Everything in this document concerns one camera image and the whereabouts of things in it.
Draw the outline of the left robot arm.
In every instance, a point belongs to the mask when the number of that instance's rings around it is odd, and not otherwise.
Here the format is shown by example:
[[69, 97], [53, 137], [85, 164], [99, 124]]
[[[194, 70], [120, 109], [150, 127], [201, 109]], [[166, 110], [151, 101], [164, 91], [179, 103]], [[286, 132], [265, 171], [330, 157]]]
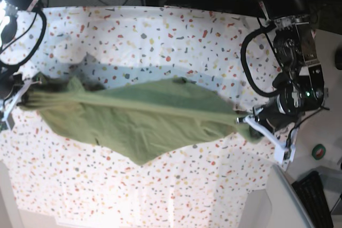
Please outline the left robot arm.
[[[240, 60], [252, 89], [269, 101], [253, 109], [252, 115], [242, 122], [249, 124], [253, 137], [271, 138], [277, 131], [293, 123], [297, 129], [308, 111], [321, 111], [324, 107], [324, 78], [317, 57], [310, 24], [307, 0], [258, 0], [268, 23], [248, 34], [241, 46]], [[275, 31], [269, 41], [280, 73], [273, 80], [274, 91], [264, 92], [253, 81], [246, 52], [257, 36]]]

